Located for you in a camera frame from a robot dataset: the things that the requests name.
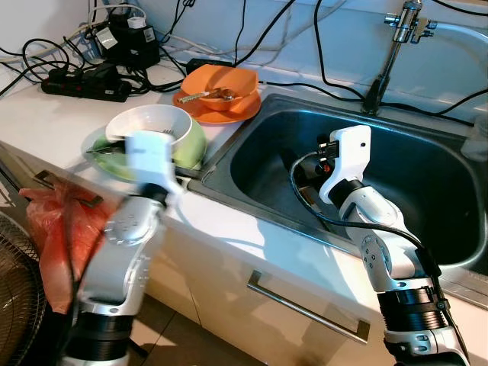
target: chrome faucet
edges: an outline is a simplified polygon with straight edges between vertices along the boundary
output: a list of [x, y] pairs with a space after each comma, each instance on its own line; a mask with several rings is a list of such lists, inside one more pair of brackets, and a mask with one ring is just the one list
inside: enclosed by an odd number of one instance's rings
[[401, 15], [388, 13], [384, 19], [386, 24], [395, 27], [393, 42], [383, 70], [374, 80], [366, 97], [364, 98], [362, 112], [376, 115], [390, 81], [390, 73], [403, 43], [418, 43], [420, 37], [431, 37], [434, 34], [429, 29], [435, 29], [437, 23], [428, 19], [419, 18], [422, 9], [422, 0], [406, 1], [403, 3]]

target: red plastic bag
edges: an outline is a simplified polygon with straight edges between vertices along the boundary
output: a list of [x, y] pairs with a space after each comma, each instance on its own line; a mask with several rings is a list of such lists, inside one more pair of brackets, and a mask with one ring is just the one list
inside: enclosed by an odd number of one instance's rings
[[66, 228], [71, 234], [70, 253], [78, 280], [101, 244], [100, 232], [110, 213], [106, 205], [90, 208], [78, 200], [90, 201], [95, 195], [56, 181], [54, 189], [23, 188], [20, 195], [32, 201], [27, 207], [30, 235], [40, 254], [40, 273], [47, 301], [57, 313], [66, 314], [72, 299]]

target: kitchen counter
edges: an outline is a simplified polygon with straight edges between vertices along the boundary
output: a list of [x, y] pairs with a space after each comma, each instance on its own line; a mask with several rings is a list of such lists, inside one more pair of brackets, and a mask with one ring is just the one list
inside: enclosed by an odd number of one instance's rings
[[[180, 76], [161, 66], [151, 68], [149, 77], [169, 82]], [[357, 110], [357, 104], [337, 102], [303, 89], [261, 87], [262, 97], [279, 92], [312, 101]], [[104, 126], [117, 114], [142, 104], [171, 104], [172, 95], [150, 92], [129, 98], [125, 103], [111, 103], [46, 95], [37, 86], [26, 88], [0, 101], [0, 143], [13, 152], [34, 156], [53, 167], [53, 172], [66, 172], [103, 194], [128, 194], [136, 187], [87, 164], [83, 153], [103, 134]], [[414, 124], [429, 123], [426, 117], [409, 116], [399, 111], [384, 111], [385, 117]], [[208, 139], [208, 159], [236, 131], [241, 123], [203, 125]], [[438, 128], [466, 134], [467, 128], [439, 122]], [[205, 241], [223, 251], [231, 251], [264, 271], [272, 271], [283, 279], [313, 293], [327, 293], [341, 300], [346, 309], [366, 319], [370, 312], [379, 312], [376, 294], [372, 291], [361, 260], [290, 230], [224, 206], [206, 197], [185, 192], [178, 205], [167, 211], [166, 223], [175, 230]], [[450, 297], [452, 312], [471, 352], [488, 360], [488, 311]]]

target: sink basin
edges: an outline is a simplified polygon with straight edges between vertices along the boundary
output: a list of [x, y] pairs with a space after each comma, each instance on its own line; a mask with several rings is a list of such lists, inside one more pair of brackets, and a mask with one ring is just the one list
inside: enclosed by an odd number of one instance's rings
[[[295, 198], [282, 153], [302, 156], [316, 150], [320, 134], [357, 124], [371, 127], [364, 183], [401, 209], [439, 264], [488, 275], [486, 165], [465, 159], [456, 135], [271, 95], [189, 188], [357, 255], [345, 231], [324, 226]], [[307, 193], [319, 201], [314, 189]], [[337, 218], [334, 207], [319, 207]]]

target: floor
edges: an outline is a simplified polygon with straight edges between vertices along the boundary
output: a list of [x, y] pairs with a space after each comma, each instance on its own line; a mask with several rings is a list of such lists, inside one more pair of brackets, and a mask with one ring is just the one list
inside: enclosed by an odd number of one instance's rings
[[131, 339], [149, 355], [130, 350], [129, 366], [263, 366], [150, 296], [133, 324]]

